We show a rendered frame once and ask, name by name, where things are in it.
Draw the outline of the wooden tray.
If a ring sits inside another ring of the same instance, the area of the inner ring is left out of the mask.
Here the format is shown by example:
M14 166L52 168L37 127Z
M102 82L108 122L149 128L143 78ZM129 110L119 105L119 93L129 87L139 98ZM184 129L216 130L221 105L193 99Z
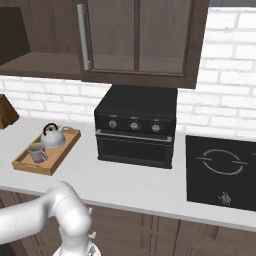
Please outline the wooden tray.
M81 132L78 129L69 126L64 127L63 133L66 138L65 144L55 149L46 149L47 161L35 163L29 155L28 149L25 149L12 161L13 168L15 170L52 176L81 137Z

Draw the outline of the brown wall cabinet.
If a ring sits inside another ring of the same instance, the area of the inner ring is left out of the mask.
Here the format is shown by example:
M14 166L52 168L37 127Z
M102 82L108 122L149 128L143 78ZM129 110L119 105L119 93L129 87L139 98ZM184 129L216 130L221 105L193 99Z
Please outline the brown wall cabinet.
M81 2L0 0L0 75L80 79Z

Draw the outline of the black toaster oven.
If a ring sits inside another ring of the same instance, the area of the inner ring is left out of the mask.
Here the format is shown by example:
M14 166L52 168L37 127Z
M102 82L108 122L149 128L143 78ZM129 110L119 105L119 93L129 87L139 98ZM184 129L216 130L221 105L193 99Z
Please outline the black toaster oven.
M94 110L96 130L130 136L171 136L176 132L177 91L171 88L112 85ZM109 121L117 122L111 129ZM130 128L137 122L137 130ZM159 132L152 131L159 124Z

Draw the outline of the black toaster oven door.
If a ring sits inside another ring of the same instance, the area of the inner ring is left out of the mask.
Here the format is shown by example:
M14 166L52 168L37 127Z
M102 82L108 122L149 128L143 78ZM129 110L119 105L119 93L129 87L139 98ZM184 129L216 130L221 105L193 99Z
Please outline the black toaster oven door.
M167 136L150 136L165 139ZM108 137L96 135L98 159L141 166L172 168L172 142Z

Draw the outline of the grey mug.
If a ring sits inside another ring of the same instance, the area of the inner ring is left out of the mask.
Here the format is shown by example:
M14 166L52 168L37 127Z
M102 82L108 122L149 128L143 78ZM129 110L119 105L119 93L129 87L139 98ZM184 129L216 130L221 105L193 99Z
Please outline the grey mug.
M48 160L44 144L41 142L31 144L28 148L28 152L35 163L42 163Z

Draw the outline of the brown glass cabinet door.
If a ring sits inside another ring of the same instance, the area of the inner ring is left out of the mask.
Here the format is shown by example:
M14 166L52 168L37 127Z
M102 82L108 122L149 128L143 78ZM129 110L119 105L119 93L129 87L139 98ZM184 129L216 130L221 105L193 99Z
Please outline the brown glass cabinet door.
M196 87L209 0L83 0L86 82Z

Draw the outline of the black hob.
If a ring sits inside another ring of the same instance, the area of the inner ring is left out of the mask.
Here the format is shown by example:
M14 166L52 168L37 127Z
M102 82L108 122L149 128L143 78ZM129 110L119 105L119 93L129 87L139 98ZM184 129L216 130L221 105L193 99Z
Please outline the black hob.
M185 145L189 202L256 212L256 142L187 135Z

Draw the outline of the brown wooden knife block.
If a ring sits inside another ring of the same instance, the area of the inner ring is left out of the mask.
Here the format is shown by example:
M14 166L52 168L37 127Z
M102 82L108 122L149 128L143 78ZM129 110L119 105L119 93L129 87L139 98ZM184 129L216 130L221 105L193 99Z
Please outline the brown wooden knife block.
M0 129L5 129L19 119L19 114L4 94L0 94Z

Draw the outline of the grey range hood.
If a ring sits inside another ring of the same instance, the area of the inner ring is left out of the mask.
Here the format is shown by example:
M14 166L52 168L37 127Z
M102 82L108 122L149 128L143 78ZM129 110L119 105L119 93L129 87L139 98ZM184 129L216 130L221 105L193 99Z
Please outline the grey range hood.
M209 7L256 8L256 0L210 0Z

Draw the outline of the brown base cabinets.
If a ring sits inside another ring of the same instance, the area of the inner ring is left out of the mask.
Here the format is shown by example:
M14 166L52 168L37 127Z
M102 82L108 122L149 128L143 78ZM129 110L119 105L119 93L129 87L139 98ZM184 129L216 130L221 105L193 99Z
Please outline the brown base cabinets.
M0 209L36 199L0 190ZM92 207L102 256L256 256L256 232L111 208ZM52 256L61 244L55 218L29 238L0 246L0 256Z

